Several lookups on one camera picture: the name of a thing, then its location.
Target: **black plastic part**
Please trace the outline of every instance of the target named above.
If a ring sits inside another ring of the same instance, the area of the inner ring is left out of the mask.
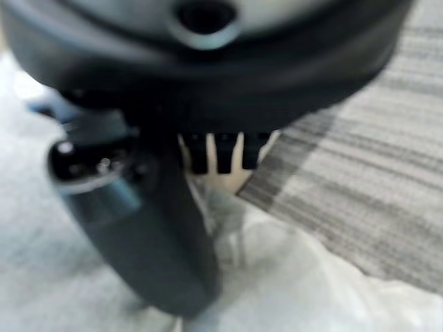
[[[187,1],[177,9],[181,25],[200,35],[210,35],[223,30],[236,16],[235,9],[224,1]]]
[[[257,169],[260,151],[265,146],[271,134],[269,133],[246,133],[244,134],[243,168]]]
[[[56,0],[2,0],[2,22],[23,68],[58,90],[149,91],[182,133],[270,132],[368,83],[411,3],[343,0],[205,53],[116,32]]]
[[[78,223],[102,256],[148,304],[192,317],[219,293],[213,244],[175,153],[142,151],[121,176],[78,186],[58,176],[52,148],[50,175]]]
[[[183,141],[189,149],[192,163],[192,172],[202,175],[208,173],[208,147],[206,134],[183,134]]]
[[[233,153],[237,139],[238,134],[236,133],[215,134],[217,171],[219,174],[229,174],[232,172]]]

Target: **gray carpet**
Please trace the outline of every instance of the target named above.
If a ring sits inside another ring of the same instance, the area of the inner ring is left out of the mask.
[[[443,294],[443,3],[365,91],[288,128],[240,196],[366,273]]]

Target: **gray striped carpet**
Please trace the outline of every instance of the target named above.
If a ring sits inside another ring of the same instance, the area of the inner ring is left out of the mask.
[[[240,196],[366,273],[443,295],[443,3],[374,84],[288,128]]]

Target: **dark gray plastic device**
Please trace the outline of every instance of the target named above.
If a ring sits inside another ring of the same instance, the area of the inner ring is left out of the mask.
[[[273,130],[358,91],[394,52],[411,0],[0,0],[10,47],[66,131],[51,179],[103,257],[160,309],[219,293],[213,245],[180,168],[257,165]]]

